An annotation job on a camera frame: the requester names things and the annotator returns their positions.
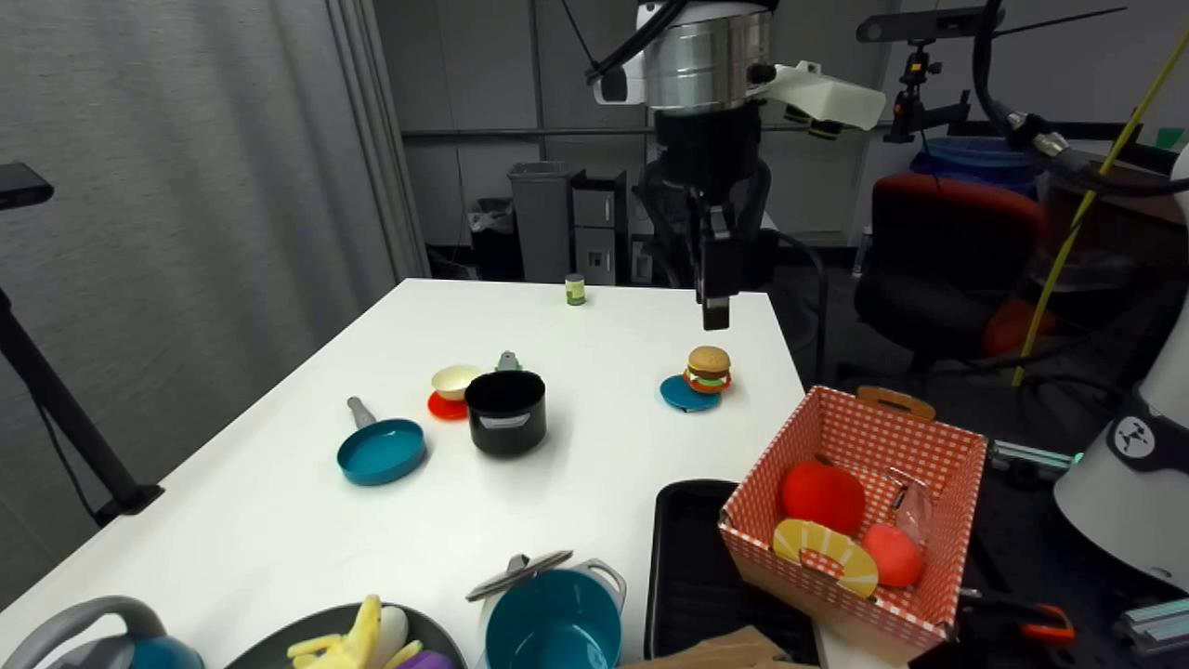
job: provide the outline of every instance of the red toy tomato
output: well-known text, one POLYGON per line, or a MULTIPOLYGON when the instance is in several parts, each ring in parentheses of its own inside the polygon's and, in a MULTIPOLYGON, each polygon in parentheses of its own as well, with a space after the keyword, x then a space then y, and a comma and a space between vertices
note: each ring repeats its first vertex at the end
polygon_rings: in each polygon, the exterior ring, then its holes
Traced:
POLYGON ((779 512, 857 534, 865 496, 850 472, 826 462, 802 462, 779 480, 779 512))

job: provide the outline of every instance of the orange basket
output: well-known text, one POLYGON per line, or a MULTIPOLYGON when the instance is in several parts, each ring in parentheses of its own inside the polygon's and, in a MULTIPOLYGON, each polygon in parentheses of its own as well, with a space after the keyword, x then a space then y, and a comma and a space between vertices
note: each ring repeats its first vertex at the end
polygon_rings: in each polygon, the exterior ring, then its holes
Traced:
POLYGON ((893 660, 911 660, 957 629, 971 523, 990 442, 932 419, 932 406, 893 389, 844 395, 815 385, 771 455, 726 502, 716 523, 739 575, 893 660), (778 489, 789 466, 828 457, 865 488, 862 532, 887 515, 903 480, 931 496, 927 575, 911 591, 848 594, 815 569, 774 554, 784 520, 778 489))

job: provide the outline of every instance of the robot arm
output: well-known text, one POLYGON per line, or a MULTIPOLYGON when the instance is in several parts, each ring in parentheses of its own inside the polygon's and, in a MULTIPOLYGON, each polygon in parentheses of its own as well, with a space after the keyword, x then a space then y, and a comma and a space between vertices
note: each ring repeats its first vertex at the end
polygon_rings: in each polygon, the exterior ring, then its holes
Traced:
POLYGON ((662 156, 635 197, 656 221, 662 264, 696 283, 701 326, 727 326, 767 212, 757 160, 767 99, 789 105, 817 133, 871 131, 885 92, 771 58, 778 0, 644 0, 635 37, 590 67, 600 105, 647 105, 662 156))

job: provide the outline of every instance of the black pot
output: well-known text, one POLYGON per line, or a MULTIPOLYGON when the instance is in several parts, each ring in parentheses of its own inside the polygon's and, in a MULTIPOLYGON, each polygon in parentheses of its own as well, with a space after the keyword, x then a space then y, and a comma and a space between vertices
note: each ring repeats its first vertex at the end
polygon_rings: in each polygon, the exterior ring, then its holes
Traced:
POLYGON ((548 382, 535 371, 492 371, 469 385, 471 442, 517 457, 548 440, 548 382))

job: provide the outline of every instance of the white table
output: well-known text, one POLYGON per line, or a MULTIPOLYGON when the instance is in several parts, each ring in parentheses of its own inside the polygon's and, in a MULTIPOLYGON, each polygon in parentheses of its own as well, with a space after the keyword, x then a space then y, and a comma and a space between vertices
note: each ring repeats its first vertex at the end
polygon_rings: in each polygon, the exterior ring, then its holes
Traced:
POLYGON ((732 297, 732 326, 701 331, 693 290, 408 279, 269 389, 164 480, 164 498, 57 564, 0 617, 0 659, 44 617, 134 594, 207 664, 327 606, 383 594, 435 617, 476 664, 481 606, 464 594, 514 554, 575 549, 628 575, 626 659, 644 651, 656 496, 674 480, 742 480, 802 398, 761 294, 732 297), (732 352, 722 409, 667 409, 657 382, 689 351, 732 352), (469 423, 426 418, 444 366, 495 368, 514 351, 548 380, 548 442, 492 462, 469 423), (336 466, 345 398, 425 423, 430 462, 392 488, 348 488, 336 466))

